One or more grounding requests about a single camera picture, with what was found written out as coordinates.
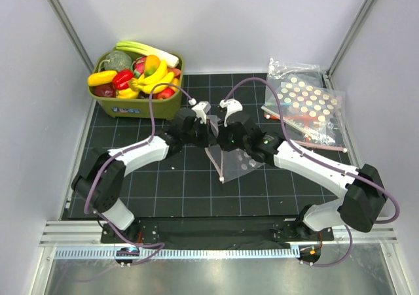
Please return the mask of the clear pink zip bag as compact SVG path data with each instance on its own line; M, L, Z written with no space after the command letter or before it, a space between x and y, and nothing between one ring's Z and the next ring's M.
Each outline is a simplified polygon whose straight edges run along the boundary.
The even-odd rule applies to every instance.
M217 122L221 120L217 116L209 115L207 117L211 121L211 127L216 138L218 136ZM243 120L243 116L239 116L238 120ZM249 138L252 138L252 131L255 129L255 124L249 121ZM238 179L256 169L263 164L254 160L245 150L236 149L233 151L224 151L216 142L216 145L204 149L210 162L213 164L219 181L224 184L226 182Z

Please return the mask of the yellow banana bunch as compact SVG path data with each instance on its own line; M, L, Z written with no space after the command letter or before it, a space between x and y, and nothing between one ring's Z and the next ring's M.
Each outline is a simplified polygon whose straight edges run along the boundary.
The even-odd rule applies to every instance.
M155 92L161 92L168 87L175 74L173 71L168 71L168 65L165 60L162 60L157 70L150 76L145 77L145 74L140 75L139 78L132 78L128 81L128 86L135 92L143 92L151 94L154 87Z

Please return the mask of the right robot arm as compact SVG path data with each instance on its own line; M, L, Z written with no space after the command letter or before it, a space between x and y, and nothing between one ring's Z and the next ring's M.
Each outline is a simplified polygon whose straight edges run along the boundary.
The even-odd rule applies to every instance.
M388 198L374 166L357 168L312 153L281 133L263 132L243 111L218 121L217 129L222 150L240 149L256 162L294 172L336 196L333 201L306 205L291 225L292 234L309 240L340 225L363 233L371 231Z

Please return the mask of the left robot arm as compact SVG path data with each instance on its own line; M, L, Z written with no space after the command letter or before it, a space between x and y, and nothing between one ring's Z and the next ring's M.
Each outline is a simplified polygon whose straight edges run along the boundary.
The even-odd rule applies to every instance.
M208 147L214 139L208 111L206 102L182 108L161 130L143 141L117 149L95 148L80 164L72 190L85 200L88 212L99 213L116 227L118 238L133 242L139 228L134 214L120 199L125 176L176 155L185 145Z

